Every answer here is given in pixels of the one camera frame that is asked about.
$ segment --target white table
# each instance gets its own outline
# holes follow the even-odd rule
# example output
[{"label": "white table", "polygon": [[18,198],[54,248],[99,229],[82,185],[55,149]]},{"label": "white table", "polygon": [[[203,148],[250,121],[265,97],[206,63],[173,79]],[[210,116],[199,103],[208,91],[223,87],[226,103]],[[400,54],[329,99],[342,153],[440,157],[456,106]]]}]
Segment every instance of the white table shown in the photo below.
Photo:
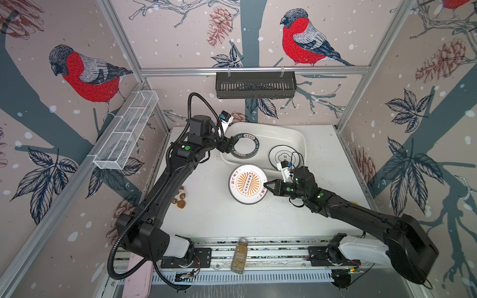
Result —
[{"label": "white table", "polygon": [[[298,130],[305,136],[306,166],[315,175],[318,187],[369,208],[331,125],[287,127]],[[169,142],[175,141],[182,130],[183,127],[174,127]],[[287,197],[274,196],[270,192],[254,205],[237,202],[228,189],[228,179],[234,168],[221,159],[218,150],[211,151],[210,159],[200,164],[184,182],[186,207],[180,209],[171,204],[161,229],[172,235],[211,241],[230,241],[237,237],[247,237],[250,240],[254,237],[305,240],[327,238],[336,233],[362,233],[360,229],[340,220],[311,213],[306,207],[293,207]],[[157,179],[164,169],[163,159]]]}]

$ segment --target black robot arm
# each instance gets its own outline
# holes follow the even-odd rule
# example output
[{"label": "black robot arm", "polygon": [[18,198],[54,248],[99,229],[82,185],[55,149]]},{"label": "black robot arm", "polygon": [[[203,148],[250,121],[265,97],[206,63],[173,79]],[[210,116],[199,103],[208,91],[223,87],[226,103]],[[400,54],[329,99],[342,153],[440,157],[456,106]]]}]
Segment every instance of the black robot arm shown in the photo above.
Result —
[{"label": "black robot arm", "polygon": [[423,284],[439,252],[412,216],[382,214],[346,201],[319,188],[307,167],[293,171],[292,182],[269,181],[265,187],[277,196],[301,199],[312,212],[336,218],[360,228],[388,245],[386,252],[394,269],[404,278]]}]

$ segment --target red-breasted bird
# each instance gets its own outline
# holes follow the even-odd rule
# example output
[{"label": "red-breasted bird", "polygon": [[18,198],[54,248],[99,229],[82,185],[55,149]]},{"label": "red-breasted bird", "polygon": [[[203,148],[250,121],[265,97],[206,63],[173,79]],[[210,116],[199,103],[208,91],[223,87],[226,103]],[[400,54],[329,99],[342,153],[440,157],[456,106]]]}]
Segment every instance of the red-breasted bird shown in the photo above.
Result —
[{"label": "red-breasted bird", "polygon": [[84,99],[108,104],[103,119],[107,115],[114,115],[109,112],[109,100],[119,93],[121,80],[133,73],[124,67],[109,64],[103,59],[86,57],[64,44],[52,50],[50,64],[53,73],[55,75],[61,73],[65,81]]},{"label": "red-breasted bird", "polygon": [[341,55],[331,47],[326,36],[315,29],[304,9],[295,8],[287,11],[280,24],[283,24],[283,50],[295,61],[294,65],[298,63],[314,65],[324,60],[352,65],[341,59]]}]

